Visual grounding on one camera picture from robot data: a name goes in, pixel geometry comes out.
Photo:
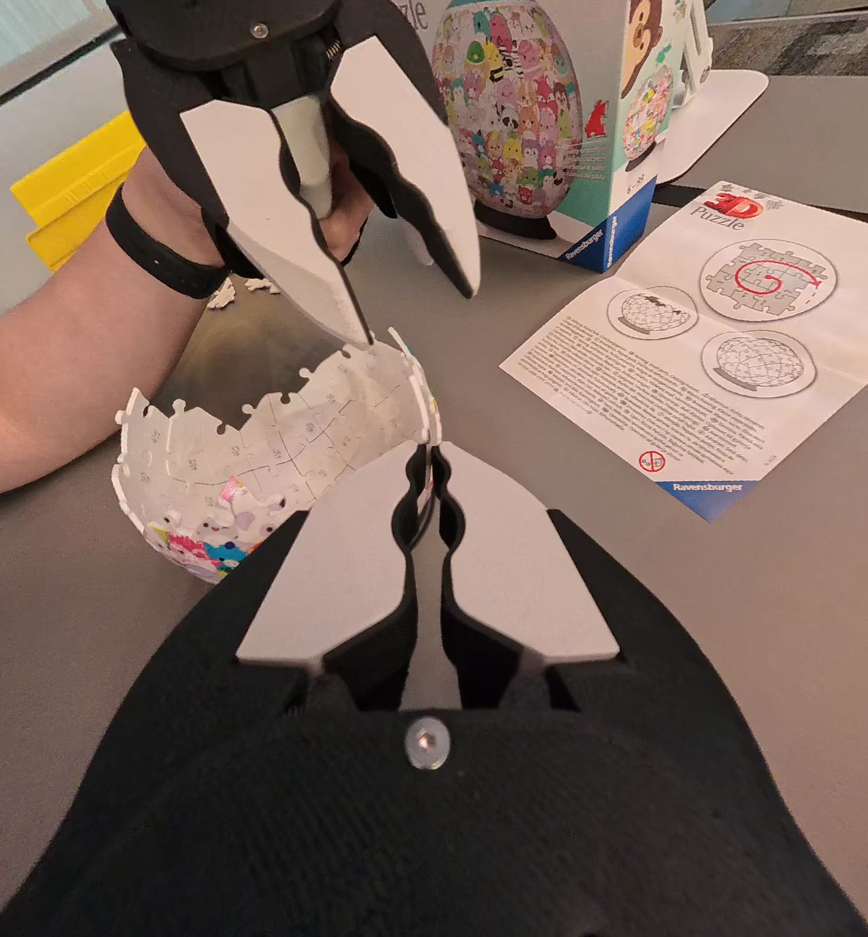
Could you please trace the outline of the colourful puzzle box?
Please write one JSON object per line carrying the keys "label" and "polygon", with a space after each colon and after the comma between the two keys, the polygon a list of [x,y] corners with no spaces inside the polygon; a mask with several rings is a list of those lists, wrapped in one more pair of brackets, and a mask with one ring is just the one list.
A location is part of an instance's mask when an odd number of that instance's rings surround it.
{"label": "colourful puzzle box", "polygon": [[768,87],[711,73],[701,1],[397,1],[428,54],[482,236],[606,272],[658,183]]}

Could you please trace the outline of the yellow plastic bin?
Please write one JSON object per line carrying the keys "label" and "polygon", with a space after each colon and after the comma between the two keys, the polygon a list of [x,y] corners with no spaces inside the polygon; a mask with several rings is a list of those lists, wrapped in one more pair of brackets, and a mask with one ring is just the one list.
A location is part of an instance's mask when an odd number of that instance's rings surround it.
{"label": "yellow plastic bin", "polygon": [[10,187],[34,223],[26,242],[50,272],[99,226],[144,148],[124,111]]}

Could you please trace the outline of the person's left hand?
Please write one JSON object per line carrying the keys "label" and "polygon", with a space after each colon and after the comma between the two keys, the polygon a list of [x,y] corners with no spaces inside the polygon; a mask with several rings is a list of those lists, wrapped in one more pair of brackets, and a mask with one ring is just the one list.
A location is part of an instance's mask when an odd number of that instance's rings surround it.
{"label": "person's left hand", "polygon": [[[321,228],[330,252],[343,262],[358,245],[374,203],[334,139],[330,139],[329,149],[333,209],[321,221]],[[170,180],[149,147],[142,149],[124,182],[123,200],[133,219],[153,239],[189,261],[222,266],[200,206]]]}

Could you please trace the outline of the pile of white puzzle pieces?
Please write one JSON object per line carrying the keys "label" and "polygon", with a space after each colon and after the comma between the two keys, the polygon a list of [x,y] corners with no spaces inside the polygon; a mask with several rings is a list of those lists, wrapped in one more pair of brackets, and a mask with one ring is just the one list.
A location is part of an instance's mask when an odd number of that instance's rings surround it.
{"label": "pile of white puzzle pieces", "polygon": [[243,287],[250,293],[266,291],[270,295],[279,295],[280,290],[267,278],[242,278],[228,276],[212,297],[206,302],[207,310],[221,310],[235,302],[237,288]]}

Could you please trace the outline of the white instruction leaflet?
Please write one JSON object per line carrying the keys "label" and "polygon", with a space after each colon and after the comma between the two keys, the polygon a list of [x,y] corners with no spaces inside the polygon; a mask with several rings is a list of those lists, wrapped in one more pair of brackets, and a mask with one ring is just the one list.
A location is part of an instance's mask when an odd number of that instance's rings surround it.
{"label": "white instruction leaflet", "polygon": [[714,521],[868,385],[868,222],[716,183],[500,369]]}

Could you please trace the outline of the partly built puzzle ball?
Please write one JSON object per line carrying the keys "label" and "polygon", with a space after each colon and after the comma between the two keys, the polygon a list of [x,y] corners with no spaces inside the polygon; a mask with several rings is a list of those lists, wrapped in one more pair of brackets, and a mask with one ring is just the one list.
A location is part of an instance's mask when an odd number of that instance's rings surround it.
{"label": "partly built puzzle ball", "polygon": [[216,584],[293,514],[402,442],[440,441],[425,371],[392,342],[346,345],[301,371],[296,392],[242,407],[240,428],[182,399],[165,415],[134,389],[118,411],[112,487],[147,544]]}

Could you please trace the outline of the person's left forearm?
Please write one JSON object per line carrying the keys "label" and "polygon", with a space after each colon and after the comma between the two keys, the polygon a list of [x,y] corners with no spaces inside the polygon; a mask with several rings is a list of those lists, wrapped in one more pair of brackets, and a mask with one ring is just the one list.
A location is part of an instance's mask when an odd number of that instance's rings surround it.
{"label": "person's left forearm", "polygon": [[159,390],[205,310],[206,299],[135,264],[101,224],[0,318],[0,494],[111,436],[130,391]]}

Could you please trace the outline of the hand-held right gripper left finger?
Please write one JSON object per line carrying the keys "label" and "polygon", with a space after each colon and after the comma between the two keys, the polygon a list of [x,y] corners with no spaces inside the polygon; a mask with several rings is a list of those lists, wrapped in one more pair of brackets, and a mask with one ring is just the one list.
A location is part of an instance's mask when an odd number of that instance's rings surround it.
{"label": "hand-held right gripper left finger", "polygon": [[417,639],[412,544],[428,446],[405,441],[310,510],[237,650],[338,677],[360,709],[401,703]]}

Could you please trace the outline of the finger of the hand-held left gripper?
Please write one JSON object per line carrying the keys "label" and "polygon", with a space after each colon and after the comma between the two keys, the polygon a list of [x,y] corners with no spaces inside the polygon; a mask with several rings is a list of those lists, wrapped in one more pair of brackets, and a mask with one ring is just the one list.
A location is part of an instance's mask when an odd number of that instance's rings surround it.
{"label": "finger of the hand-held left gripper", "polygon": [[413,232],[420,260],[475,297],[479,232],[451,130],[379,38],[340,54],[328,103],[334,136],[376,205]]}
{"label": "finger of the hand-held left gripper", "polygon": [[350,282],[300,194],[274,115],[212,100],[181,119],[225,210],[229,238],[325,333],[351,346],[371,346],[373,335]]}

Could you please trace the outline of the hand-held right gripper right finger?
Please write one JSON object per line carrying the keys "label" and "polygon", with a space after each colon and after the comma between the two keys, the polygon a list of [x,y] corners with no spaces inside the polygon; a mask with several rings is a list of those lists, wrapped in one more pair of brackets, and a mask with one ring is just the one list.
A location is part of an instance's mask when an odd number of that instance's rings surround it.
{"label": "hand-held right gripper right finger", "polygon": [[608,662],[620,647],[542,501],[451,442],[432,451],[447,547],[440,634],[464,709],[497,709],[520,675]]}

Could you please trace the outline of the black wristband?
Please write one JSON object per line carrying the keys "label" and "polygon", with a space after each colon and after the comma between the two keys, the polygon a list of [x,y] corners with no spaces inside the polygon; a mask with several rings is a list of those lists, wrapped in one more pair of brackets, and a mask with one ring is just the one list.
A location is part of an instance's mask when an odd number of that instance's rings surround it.
{"label": "black wristband", "polygon": [[104,221],[112,240],[131,261],[179,295],[208,301],[229,277],[227,267],[188,260],[145,231],[124,203],[123,184],[116,189]]}

